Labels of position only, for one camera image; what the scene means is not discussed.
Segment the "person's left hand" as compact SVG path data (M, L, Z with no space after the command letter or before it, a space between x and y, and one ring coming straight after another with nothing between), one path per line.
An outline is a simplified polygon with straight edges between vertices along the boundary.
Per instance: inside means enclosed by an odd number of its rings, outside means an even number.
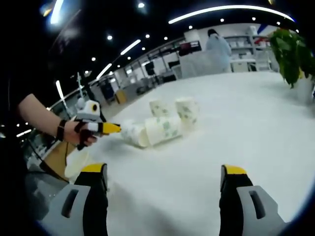
M91 146L97 137L87 129L87 124L79 121L67 121L64 126L63 139L73 145Z

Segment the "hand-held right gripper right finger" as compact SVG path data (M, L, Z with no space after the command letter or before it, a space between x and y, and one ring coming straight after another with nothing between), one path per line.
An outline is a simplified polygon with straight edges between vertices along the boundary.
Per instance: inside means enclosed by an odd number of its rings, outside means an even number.
M286 227L278 204L238 166L221 166L220 236L277 236Z

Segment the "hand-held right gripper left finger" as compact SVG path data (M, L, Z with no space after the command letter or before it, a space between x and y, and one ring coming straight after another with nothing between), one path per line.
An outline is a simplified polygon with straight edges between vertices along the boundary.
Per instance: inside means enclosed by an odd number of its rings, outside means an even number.
M107 209L107 164L90 164L55 196L40 223L50 236L106 236Z

